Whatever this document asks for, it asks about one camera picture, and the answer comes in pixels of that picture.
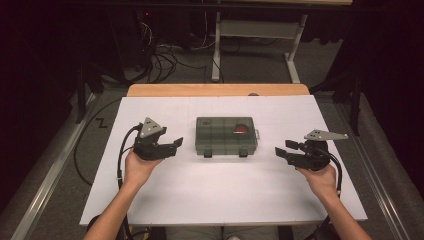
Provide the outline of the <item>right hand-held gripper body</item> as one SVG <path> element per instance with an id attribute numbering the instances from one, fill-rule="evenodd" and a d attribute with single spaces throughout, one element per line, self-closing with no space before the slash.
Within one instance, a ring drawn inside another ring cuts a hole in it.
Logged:
<path id="1" fill-rule="evenodd" d="M 298 160 L 296 167 L 318 171 L 333 162 L 340 166 L 339 160 L 329 152 L 328 141 L 347 140 L 347 134 L 328 132 L 314 129 L 304 136 L 305 142 L 296 143 L 295 150 L 304 152 L 302 160 Z"/>

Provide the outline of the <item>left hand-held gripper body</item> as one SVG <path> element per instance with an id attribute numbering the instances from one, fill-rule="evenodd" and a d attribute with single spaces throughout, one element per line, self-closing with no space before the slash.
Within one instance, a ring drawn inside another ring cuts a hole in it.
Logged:
<path id="1" fill-rule="evenodd" d="M 155 129 L 162 127 L 149 117 L 146 117 L 133 145 L 133 152 L 146 161 L 165 159 L 176 155 L 177 149 L 164 149 L 158 143 Z"/>

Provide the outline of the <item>grey compartment storage box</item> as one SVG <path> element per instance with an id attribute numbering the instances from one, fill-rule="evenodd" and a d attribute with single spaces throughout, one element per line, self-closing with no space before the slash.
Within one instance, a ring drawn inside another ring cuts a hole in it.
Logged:
<path id="1" fill-rule="evenodd" d="M 237 124 L 245 124 L 249 133 L 234 134 Z M 198 155 L 212 158 L 215 155 L 236 155 L 240 158 L 253 155 L 258 140 L 252 117 L 198 117 L 196 119 L 195 149 Z"/>

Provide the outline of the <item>person's left hand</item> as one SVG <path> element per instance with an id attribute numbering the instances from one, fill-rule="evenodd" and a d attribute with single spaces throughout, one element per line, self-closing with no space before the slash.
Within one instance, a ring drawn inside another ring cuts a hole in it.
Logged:
<path id="1" fill-rule="evenodd" d="M 130 151 L 125 159 L 123 186 L 138 191 L 148 181 L 154 168 L 161 162 L 162 159 L 152 161 L 143 160 L 133 151 Z"/>

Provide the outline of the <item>person's right hand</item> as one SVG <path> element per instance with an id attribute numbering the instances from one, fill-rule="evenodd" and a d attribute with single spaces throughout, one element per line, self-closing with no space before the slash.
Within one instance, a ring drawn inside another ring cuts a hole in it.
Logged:
<path id="1" fill-rule="evenodd" d="M 336 170 L 331 165 L 318 171 L 303 168 L 297 168 L 297 171 L 304 175 L 312 192 L 319 200 L 337 197 Z"/>

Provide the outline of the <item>white table cover board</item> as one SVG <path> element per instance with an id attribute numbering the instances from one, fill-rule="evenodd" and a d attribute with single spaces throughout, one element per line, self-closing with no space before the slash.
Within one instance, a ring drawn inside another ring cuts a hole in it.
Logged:
<path id="1" fill-rule="evenodd" d="M 195 150 L 201 116 L 248 116 L 259 133 L 246 158 L 205 158 Z M 125 97 L 92 185 L 80 222 L 100 214 L 118 191 L 117 160 L 132 145 L 131 127 L 150 117 L 166 127 L 163 143 L 182 139 L 133 201 L 133 225 L 290 225 L 322 221 L 326 211 L 305 178 L 275 153 L 287 140 L 300 142 L 327 125 L 315 98 L 301 96 Z"/>

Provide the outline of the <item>black metal stand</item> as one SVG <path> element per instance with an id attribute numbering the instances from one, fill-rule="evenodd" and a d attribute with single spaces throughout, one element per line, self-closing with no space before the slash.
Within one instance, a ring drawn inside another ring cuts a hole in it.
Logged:
<path id="1" fill-rule="evenodd" d="M 101 94 L 104 86 L 101 80 L 99 68 L 94 63 L 81 64 L 76 74 L 77 86 L 77 119 L 76 123 L 82 122 L 86 115 L 86 88 L 94 94 Z"/>
<path id="2" fill-rule="evenodd" d="M 350 103 L 349 125 L 355 135 L 358 136 L 361 97 L 361 79 L 359 74 L 352 69 L 348 69 L 309 88 L 311 94 L 320 91 L 332 91 L 334 103 L 345 103 L 346 101 Z"/>

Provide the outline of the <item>wooden table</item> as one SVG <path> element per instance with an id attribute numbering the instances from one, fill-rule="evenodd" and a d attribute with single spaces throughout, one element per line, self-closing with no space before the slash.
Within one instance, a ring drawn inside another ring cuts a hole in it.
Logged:
<path id="1" fill-rule="evenodd" d="M 304 84 L 134 84 L 128 97 L 309 95 Z"/>

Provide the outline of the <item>person's grey trousers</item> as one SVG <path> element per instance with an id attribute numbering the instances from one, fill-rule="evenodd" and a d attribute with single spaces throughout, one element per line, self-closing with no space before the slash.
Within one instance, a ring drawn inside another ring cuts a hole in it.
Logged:
<path id="1" fill-rule="evenodd" d="M 167 240 L 279 240 L 276 226 L 166 227 Z"/>

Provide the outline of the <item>black stool seat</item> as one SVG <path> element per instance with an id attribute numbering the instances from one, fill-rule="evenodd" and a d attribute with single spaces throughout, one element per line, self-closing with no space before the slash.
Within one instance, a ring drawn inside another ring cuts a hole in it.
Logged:
<path id="1" fill-rule="evenodd" d="M 97 221 L 97 219 L 99 218 L 100 215 L 96 215 L 94 216 L 90 222 L 88 223 L 87 227 L 86 227 L 86 233 L 89 232 L 89 230 L 92 228 L 92 226 L 95 224 L 95 222 Z"/>

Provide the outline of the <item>aluminium floor rail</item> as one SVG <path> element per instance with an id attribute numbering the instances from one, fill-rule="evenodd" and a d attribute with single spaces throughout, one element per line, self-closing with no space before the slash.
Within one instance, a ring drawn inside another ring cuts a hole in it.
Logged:
<path id="1" fill-rule="evenodd" d="M 59 182 L 59 179 L 68 163 L 68 158 L 73 151 L 78 138 L 81 136 L 84 127 L 87 125 L 88 117 L 92 113 L 98 99 L 99 96 L 96 94 L 91 93 L 89 95 L 88 100 L 84 104 L 87 108 L 87 115 L 82 118 L 80 123 L 76 124 L 72 128 L 72 134 L 64 145 L 63 150 L 57 157 L 54 158 L 49 171 L 43 179 L 43 182 L 41 183 L 37 193 L 10 240 L 29 240 Z"/>
<path id="2" fill-rule="evenodd" d="M 349 138 L 353 141 L 355 148 L 359 153 L 364 174 L 372 189 L 374 198 L 378 203 L 379 209 L 384 216 L 385 222 L 390 228 L 391 235 L 395 240 L 410 240 L 410 237 L 398 215 L 396 207 L 382 184 L 363 142 L 350 126 L 348 111 L 343 104 L 336 104 L 335 108 L 341 117 L 343 124 L 347 127 Z"/>

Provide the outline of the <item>white metal desk frame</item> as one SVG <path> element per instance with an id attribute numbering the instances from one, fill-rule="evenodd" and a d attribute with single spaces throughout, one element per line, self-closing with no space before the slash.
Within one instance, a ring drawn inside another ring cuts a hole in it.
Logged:
<path id="1" fill-rule="evenodd" d="M 290 52 L 284 54 L 285 63 L 292 83 L 299 83 L 300 79 L 294 63 L 303 31 L 308 16 L 302 15 L 298 22 L 265 22 L 247 20 L 222 20 L 221 13 L 216 14 L 215 20 L 215 44 L 213 53 L 213 65 L 211 80 L 218 82 L 221 75 L 221 50 L 220 43 L 222 37 L 242 37 L 242 38 L 267 38 L 285 39 L 292 41 Z"/>

